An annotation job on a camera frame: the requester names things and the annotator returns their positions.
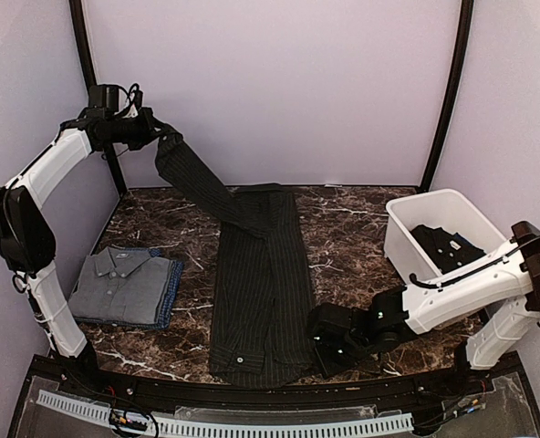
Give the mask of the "black pinstriped long sleeve shirt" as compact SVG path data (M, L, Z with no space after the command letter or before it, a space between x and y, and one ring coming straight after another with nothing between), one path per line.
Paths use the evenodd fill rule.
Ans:
M172 127L155 166L221 226L210 373L263 390L303 377L313 367L306 317L315 301L293 192L278 183L228 189Z

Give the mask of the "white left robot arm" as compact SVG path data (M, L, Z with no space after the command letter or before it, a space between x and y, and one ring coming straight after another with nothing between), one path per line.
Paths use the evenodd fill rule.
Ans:
M58 355L78 359L87 339L75 321L57 276L57 244L42 208L68 174L113 143L138 151L155 141L161 123L148 107L109 115L87 108L60 126L56 138L23 171L0 186L0 256L16 291L27 297L36 323Z

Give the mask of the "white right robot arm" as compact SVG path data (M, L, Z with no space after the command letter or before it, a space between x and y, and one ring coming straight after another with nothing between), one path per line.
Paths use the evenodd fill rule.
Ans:
M464 395L533 326L540 327L540 230L514 224L512 237L465 267L375 295L366 309L331 303L309 314L307 335L315 343L320 374L327 378L353 369L374 354L398 346L499 303L500 308L454 353L456 366L443 377L453 396Z

